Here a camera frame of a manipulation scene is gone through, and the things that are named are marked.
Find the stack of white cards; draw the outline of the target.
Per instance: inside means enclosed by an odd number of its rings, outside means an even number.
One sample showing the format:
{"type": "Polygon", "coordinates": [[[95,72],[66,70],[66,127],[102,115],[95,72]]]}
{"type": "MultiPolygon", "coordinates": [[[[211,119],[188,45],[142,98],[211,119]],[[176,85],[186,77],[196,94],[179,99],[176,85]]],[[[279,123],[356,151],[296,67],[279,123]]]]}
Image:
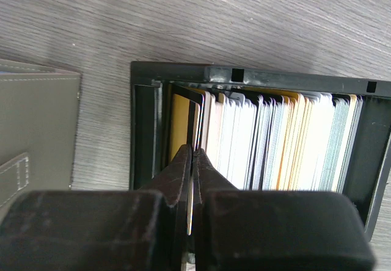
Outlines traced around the stack of white cards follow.
{"type": "Polygon", "coordinates": [[[359,95],[205,91],[200,146],[238,189],[340,193],[363,104],[359,95]]]}

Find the black card box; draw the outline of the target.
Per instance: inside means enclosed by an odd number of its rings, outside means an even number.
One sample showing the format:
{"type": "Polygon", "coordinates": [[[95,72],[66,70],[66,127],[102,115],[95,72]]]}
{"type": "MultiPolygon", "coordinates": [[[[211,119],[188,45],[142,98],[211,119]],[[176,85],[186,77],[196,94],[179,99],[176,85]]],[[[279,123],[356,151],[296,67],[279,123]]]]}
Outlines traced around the black card box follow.
{"type": "Polygon", "coordinates": [[[130,188],[148,183],[169,161],[170,87],[260,87],[356,94],[364,98],[343,193],[373,235],[390,172],[390,82],[222,65],[144,62],[130,65],[130,188]]]}

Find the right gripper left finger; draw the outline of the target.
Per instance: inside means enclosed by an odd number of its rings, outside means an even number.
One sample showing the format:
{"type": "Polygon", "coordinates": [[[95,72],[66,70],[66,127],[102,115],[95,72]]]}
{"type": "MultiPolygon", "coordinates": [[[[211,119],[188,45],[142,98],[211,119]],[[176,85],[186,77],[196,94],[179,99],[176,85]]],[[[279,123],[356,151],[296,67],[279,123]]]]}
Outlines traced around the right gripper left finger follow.
{"type": "Polygon", "coordinates": [[[2,270],[184,270],[192,148],[132,191],[31,191],[1,223],[2,270]]]}

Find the grey leather card holder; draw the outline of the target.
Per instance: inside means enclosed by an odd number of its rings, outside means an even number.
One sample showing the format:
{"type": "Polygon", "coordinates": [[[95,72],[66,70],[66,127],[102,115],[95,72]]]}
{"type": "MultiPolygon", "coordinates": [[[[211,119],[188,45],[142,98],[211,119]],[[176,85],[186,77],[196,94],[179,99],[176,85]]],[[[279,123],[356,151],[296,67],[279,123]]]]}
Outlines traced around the grey leather card holder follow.
{"type": "Polygon", "coordinates": [[[1,60],[1,217],[32,190],[68,190],[81,75],[1,60]]]}

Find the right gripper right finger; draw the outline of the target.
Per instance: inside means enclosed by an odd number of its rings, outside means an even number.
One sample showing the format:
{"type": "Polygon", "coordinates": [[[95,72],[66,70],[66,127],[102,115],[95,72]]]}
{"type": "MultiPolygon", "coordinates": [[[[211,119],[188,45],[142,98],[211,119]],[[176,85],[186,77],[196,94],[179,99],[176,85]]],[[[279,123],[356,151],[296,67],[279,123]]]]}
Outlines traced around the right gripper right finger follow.
{"type": "Polygon", "coordinates": [[[372,270],[375,256],[342,194],[239,190],[193,155],[197,270],[372,270]]]}

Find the gold credit card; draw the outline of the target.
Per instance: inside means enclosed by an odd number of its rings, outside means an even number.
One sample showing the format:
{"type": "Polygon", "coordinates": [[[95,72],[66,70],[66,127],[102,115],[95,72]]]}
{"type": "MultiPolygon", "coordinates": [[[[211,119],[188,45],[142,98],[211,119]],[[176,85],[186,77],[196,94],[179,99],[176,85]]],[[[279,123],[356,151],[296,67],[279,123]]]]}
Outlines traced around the gold credit card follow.
{"type": "Polygon", "coordinates": [[[172,160],[182,145],[193,151],[200,148],[205,96],[198,90],[172,86],[169,159],[172,160]]]}

